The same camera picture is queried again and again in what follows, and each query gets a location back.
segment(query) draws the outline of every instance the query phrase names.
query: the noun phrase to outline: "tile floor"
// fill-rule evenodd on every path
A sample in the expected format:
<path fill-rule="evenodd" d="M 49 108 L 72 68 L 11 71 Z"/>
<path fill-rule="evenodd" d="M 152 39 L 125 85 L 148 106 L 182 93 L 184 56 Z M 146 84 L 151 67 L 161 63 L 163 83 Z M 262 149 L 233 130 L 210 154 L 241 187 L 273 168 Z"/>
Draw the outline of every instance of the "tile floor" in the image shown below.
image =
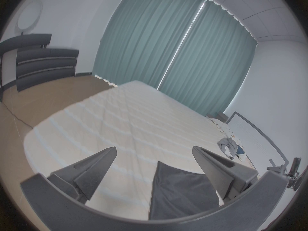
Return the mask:
<path fill-rule="evenodd" d="M 53 113 L 109 88 L 108 83 L 93 76 L 70 77 L 43 83 L 19 93 L 13 86 L 3 93 L 3 102 L 19 119 L 34 127 Z M 23 149 L 23 139 L 30 130 L 0 103 L 2 185 L 17 207 L 39 230 L 48 230 L 20 188 L 20 182 L 34 174 Z"/>

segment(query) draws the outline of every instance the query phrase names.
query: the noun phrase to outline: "black cloth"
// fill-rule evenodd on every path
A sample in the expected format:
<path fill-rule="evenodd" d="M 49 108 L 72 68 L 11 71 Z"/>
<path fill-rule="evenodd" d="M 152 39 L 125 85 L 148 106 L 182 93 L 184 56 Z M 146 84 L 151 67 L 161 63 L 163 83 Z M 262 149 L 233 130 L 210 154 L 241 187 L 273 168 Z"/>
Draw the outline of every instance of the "black cloth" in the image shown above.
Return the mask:
<path fill-rule="evenodd" d="M 149 220 L 191 216 L 218 206 L 219 198 L 206 175 L 157 163 Z"/>

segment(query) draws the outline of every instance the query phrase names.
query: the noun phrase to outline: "curtain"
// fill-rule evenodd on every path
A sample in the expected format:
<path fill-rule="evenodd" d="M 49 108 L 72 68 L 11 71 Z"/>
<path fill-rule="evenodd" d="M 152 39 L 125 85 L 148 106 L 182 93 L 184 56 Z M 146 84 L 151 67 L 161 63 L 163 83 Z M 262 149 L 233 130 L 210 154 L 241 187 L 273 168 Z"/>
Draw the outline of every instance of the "curtain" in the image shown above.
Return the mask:
<path fill-rule="evenodd" d="M 93 75 L 157 88 L 203 0 L 123 0 L 101 39 Z"/>
<path fill-rule="evenodd" d="M 232 15 L 207 1 L 159 91 L 204 116 L 223 112 L 247 75 L 256 44 Z"/>

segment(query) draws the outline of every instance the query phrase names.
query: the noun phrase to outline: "mattress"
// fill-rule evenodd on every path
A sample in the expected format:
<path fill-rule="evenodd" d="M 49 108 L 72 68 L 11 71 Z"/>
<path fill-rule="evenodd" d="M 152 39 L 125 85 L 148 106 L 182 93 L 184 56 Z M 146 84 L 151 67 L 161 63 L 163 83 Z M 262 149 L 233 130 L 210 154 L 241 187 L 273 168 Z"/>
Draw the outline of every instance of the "mattress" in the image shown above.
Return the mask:
<path fill-rule="evenodd" d="M 48 177 L 116 146 L 116 159 L 86 205 L 118 217 L 147 220 L 157 162 L 203 173 L 192 147 L 224 156 L 217 145 L 223 137 L 210 119 L 133 81 L 53 114 L 26 135 L 24 149 L 33 171 Z M 234 161 L 250 167 L 248 160 Z"/>

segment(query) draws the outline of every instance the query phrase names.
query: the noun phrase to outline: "curtain pleat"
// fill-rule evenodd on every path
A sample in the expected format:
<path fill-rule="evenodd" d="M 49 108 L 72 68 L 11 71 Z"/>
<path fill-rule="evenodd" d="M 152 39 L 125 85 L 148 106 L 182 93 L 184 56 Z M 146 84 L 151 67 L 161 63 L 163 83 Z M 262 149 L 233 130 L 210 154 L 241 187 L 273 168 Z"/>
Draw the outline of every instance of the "curtain pleat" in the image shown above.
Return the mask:
<path fill-rule="evenodd" d="M 256 44 L 232 15 L 207 1 L 159 91 L 204 116 L 223 112 L 247 75 Z"/>
<path fill-rule="evenodd" d="M 157 88 L 202 0 L 123 0 L 101 39 L 93 75 Z"/>

